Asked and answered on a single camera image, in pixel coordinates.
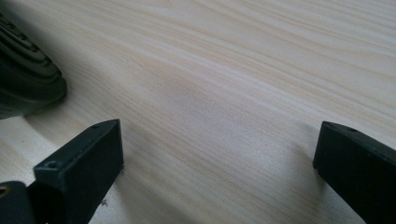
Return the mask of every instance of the light wood table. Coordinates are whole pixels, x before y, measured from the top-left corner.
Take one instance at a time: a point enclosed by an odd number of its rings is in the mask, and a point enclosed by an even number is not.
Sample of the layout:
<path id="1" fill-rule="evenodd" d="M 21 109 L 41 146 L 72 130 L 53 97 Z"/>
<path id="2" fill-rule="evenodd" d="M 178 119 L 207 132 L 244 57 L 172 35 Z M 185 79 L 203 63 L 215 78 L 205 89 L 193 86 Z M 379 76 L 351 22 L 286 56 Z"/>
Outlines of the light wood table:
<path id="1" fill-rule="evenodd" d="M 396 148 L 396 2 L 5 0 L 64 102 L 0 121 L 0 182 L 121 120 L 91 223 L 364 223 L 312 167 L 323 120 Z"/>

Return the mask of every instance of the wood grain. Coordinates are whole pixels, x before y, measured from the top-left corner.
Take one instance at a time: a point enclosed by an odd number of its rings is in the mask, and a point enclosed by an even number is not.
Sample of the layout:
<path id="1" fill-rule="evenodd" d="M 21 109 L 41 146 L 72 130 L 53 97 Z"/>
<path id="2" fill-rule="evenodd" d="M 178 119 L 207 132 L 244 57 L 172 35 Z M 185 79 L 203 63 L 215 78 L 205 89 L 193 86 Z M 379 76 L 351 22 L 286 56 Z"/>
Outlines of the wood grain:
<path id="1" fill-rule="evenodd" d="M 323 120 L 396 148 L 394 1 L 0 8 L 68 82 L 62 104 L 0 121 L 0 182 L 120 118 L 126 170 L 92 223 L 363 223 L 312 160 Z"/>

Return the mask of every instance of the screw hole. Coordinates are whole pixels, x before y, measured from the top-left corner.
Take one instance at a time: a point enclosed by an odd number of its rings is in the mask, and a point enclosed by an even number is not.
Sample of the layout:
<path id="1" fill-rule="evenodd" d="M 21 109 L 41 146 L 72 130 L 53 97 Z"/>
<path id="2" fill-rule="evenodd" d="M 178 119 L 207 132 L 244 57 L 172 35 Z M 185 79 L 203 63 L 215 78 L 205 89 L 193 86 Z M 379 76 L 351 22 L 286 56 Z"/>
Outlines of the screw hole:
<path id="1" fill-rule="evenodd" d="M 45 166 L 48 167 L 48 168 L 54 169 L 54 168 L 57 168 L 58 165 L 59 165 L 59 163 L 57 161 L 49 161 L 49 162 L 46 163 Z"/>
<path id="2" fill-rule="evenodd" d="M 8 195 L 11 192 L 11 188 L 8 186 L 1 186 L 0 187 L 0 198 Z"/>
<path id="3" fill-rule="evenodd" d="M 356 129 L 353 129 L 353 128 L 347 128 L 347 130 L 350 131 L 350 132 L 352 132 L 352 133 L 357 132 Z"/>

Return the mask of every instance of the black rubber base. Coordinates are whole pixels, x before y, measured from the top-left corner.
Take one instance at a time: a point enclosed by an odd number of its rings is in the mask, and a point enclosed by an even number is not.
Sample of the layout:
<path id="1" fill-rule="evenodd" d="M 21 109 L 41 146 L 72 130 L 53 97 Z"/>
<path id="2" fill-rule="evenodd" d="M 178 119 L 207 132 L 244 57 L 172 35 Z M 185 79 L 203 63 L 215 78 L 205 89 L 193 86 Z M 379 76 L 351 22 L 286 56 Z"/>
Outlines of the black rubber base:
<path id="1" fill-rule="evenodd" d="M 66 89 L 58 67 L 0 14 L 0 119 L 54 103 Z"/>

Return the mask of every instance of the wooden surface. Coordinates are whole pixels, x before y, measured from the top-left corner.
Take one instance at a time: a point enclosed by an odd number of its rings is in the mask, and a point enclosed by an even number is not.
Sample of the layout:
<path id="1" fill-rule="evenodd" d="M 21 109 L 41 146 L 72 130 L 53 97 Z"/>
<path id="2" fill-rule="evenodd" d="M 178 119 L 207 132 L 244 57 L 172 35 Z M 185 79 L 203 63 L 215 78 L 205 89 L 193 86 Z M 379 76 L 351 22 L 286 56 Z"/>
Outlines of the wooden surface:
<path id="1" fill-rule="evenodd" d="M 91 223 L 363 223 L 312 168 L 320 123 L 396 148 L 396 3 L 6 0 L 64 102 L 0 121 L 0 182 L 121 120 Z"/>

